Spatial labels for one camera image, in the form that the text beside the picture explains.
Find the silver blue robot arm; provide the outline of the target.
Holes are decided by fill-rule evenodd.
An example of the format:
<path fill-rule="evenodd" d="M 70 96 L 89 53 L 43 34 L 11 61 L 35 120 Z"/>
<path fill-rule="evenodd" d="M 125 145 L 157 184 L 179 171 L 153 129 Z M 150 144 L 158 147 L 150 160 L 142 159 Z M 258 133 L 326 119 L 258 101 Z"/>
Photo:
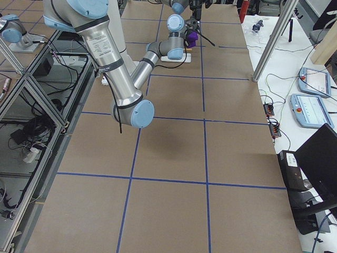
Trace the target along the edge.
<path fill-rule="evenodd" d="M 162 1 L 172 8 L 167 19 L 168 39 L 147 46 L 135 64 L 126 52 L 120 12 L 116 1 L 43 1 L 44 21 L 51 28 L 76 33 L 113 93 L 111 111 L 119 124 L 135 128 L 148 126 L 154 105 L 145 100 L 141 87 L 162 56 L 180 60 L 188 29 L 196 28 L 202 4 L 196 1 Z"/>

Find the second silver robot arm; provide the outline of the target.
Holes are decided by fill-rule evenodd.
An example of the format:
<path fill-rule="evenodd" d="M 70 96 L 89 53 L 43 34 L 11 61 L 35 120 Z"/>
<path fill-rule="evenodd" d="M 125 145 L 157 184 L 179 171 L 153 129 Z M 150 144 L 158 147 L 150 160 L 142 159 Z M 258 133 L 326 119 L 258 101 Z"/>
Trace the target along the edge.
<path fill-rule="evenodd" d="M 18 16 L 1 16 L 1 38 L 9 42 L 9 48 L 17 53 L 33 53 L 40 44 L 44 44 L 42 35 L 29 33 Z"/>

